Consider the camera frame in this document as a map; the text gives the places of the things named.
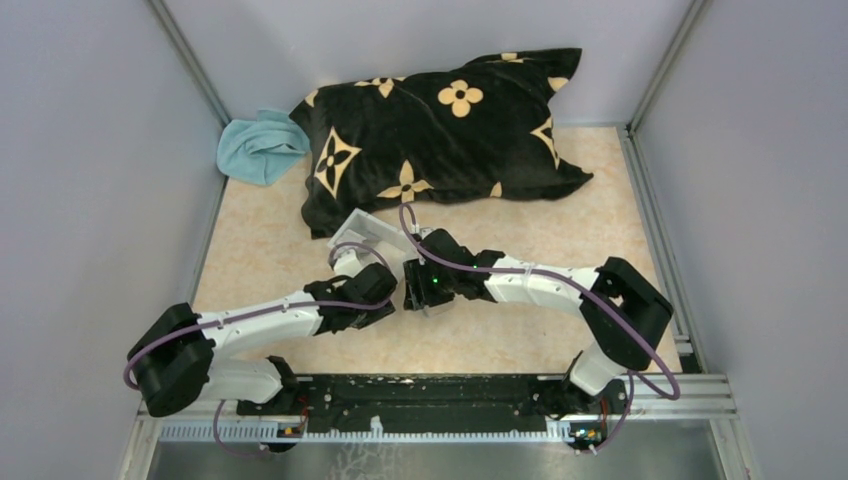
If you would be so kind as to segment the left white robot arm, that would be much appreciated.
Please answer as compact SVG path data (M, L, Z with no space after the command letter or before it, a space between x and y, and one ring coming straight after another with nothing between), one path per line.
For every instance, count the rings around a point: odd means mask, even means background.
M274 355L248 361L241 354L286 339L363 329L394 313L397 287L378 261L240 309L198 313L188 303L172 305L128 352L123 380L156 418L198 401L234 401L242 415L289 413L305 395L289 363Z

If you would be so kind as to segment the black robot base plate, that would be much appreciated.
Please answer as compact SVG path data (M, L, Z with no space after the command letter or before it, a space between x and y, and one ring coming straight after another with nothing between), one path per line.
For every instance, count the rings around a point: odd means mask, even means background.
M366 432L374 418L390 434L534 433L548 421L621 414L621 380L589 396L562 375L341 375L301 377L264 404L241 400L241 416L293 415L309 433Z

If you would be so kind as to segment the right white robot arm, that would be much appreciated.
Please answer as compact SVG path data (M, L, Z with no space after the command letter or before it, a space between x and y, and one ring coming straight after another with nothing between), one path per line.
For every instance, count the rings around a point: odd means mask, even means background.
M413 271L423 276L408 295L415 309L460 295L555 309L587 324L594 341L576 358L563 385L564 401L576 412L599 403L615 377L643 372L658 358L674 308L623 258L610 257L595 268L555 268L502 251L474 254L444 229L408 239L420 255Z

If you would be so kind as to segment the white plastic card box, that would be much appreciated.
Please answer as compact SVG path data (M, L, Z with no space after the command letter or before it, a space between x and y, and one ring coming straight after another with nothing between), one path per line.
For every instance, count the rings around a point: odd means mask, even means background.
M339 275L354 276L367 264L378 262L378 256L381 256L398 280L398 287L391 297L392 303L398 310L403 309L403 265L418 256L398 227L363 210L355 209L331 237L327 246L330 249L328 264L333 272Z

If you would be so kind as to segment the beige card holder wallet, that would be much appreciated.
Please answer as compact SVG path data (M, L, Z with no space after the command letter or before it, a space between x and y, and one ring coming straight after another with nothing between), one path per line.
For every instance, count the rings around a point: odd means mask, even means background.
M436 316L445 314L456 306L456 300L443 302L437 305L424 305L420 313L426 318L435 318Z

